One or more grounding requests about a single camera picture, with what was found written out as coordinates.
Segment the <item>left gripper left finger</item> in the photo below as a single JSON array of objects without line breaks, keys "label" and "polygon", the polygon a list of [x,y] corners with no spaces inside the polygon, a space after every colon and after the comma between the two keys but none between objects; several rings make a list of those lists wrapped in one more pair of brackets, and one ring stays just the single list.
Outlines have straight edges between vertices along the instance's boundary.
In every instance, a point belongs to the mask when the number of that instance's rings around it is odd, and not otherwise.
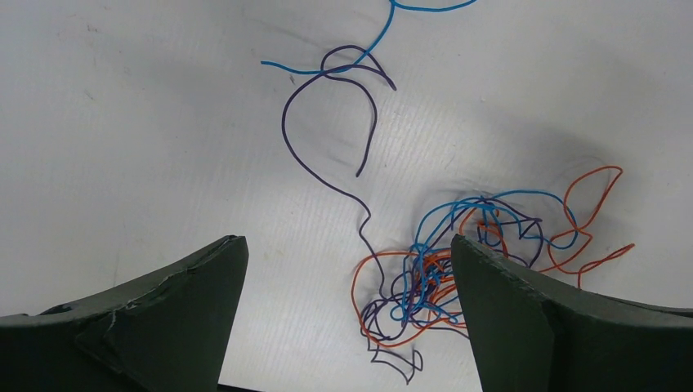
[{"label": "left gripper left finger", "polygon": [[215,391],[248,267],[225,236],[40,314],[1,319],[4,391]]}]

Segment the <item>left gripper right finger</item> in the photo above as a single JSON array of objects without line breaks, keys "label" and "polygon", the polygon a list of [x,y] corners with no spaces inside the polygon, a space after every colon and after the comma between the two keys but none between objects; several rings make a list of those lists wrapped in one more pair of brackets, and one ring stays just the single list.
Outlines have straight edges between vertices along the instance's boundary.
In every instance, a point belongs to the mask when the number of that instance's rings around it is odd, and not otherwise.
[{"label": "left gripper right finger", "polygon": [[451,261],[483,390],[691,390],[691,310],[588,292],[461,235]]}]

